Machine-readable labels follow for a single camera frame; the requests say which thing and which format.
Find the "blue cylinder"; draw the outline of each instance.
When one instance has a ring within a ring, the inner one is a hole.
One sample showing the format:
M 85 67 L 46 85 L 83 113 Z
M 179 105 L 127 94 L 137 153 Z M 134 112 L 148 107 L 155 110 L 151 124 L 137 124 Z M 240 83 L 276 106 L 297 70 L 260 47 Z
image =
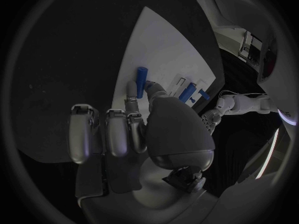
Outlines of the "blue cylinder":
M 180 94 L 178 99 L 185 103 L 191 97 L 194 91 L 196 91 L 196 87 L 193 83 L 190 83 L 189 86 L 182 92 L 182 94 Z
M 137 99 L 141 99 L 143 97 L 143 92 L 145 89 L 145 84 L 147 81 L 148 69 L 145 67 L 138 67 L 137 70 Z
M 205 93 L 202 89 L 199 91 L 199 93 L 200 93 L 206 100 L 210 99 L 210 96 L 209 96 L 207 93 Z

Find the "blue block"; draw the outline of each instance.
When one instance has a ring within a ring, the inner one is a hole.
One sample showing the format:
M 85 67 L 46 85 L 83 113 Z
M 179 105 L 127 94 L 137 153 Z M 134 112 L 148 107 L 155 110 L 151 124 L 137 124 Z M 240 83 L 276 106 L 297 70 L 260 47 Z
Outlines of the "blue block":
M 210 99 L 210 96 L 209 96 L 207 93 L 205 93 L 202 89 L 199 91 L 199 93 L 200 93 L 206 100 Z
M 145 67 L 138 67 L 137 70 L 137 99 L 141 99 L 143 97 L 143 92 L 145 89 L 145 84 L 147 81 L 148 69 Z
M 195 91 L 196 91 L 195 85 L 193 83 L 190 83 L 189 86 L 178 97 L 178 99 L 185 103 Z

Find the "robotic arm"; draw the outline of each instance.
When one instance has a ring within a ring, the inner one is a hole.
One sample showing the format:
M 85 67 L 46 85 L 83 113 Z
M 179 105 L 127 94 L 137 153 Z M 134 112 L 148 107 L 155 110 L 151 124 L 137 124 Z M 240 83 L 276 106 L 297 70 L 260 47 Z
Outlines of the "robotic arm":
M 223 95 L 218 101 L 214 109 L 207 111 L 202 115 L 202 120 L 212 135 L 215 126 L 221 122 L 224 115 L 245 114 L 248 112 L 257 112 L 268 114 L 270 112 L 278 112 L 268 95 L 262 94 L 256 98 L 249 98 L 247 94 Z

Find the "black background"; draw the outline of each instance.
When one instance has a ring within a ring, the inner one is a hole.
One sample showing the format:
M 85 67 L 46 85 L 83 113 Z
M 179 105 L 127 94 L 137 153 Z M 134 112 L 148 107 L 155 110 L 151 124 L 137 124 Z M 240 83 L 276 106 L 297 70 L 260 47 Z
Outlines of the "black background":
M 16 24 L 21 21 L 26 12 L 36 3 L 37 0 L 0 0 L 1 2 L 1 58 L 7 52 L 8 45 L 11 41 L 11 36 L 14 34 Z M 297 0 L 273 0 L 283 10 L 285 20 L 288 21 L 293 27 L 293 33 L 298 38 L 295 25 L 297 24 L 298 17 L 294 12 L 297 7 Z M 298 181 L 295 179 L 297 174 L 294 175 L 294 181 L 289 184 L 285 189 L 284 197 L 281 199 L 285 208 L 271 209 L 273 215 L 281 220 L 291 220 L 298 211 Z M 11 185 L 6 182 L 5 176 L 1 179 L 2 182 L 2 215 L 1 218 L 6 222 L 17 223 L 19 221 L 28 221 L 35 223 L 34 217 L 26 210 L 25 206 L 20 203 L 17 195 L 14 193 Z

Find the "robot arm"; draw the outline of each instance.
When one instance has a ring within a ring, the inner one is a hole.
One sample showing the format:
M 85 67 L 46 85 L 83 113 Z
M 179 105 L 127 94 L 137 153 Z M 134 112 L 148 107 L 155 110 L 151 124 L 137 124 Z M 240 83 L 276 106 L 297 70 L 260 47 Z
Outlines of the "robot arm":
M 241 94 L 224 95 L 218 99 L 216 107 L 204 113 L 201 118 L 212 135 L 215 126 L 221 122 L 222 116 L 248 112 L 268 114 L 277 112 L 277 108 L 267 95 L 260 95 L 256 98 L 249 98 Z

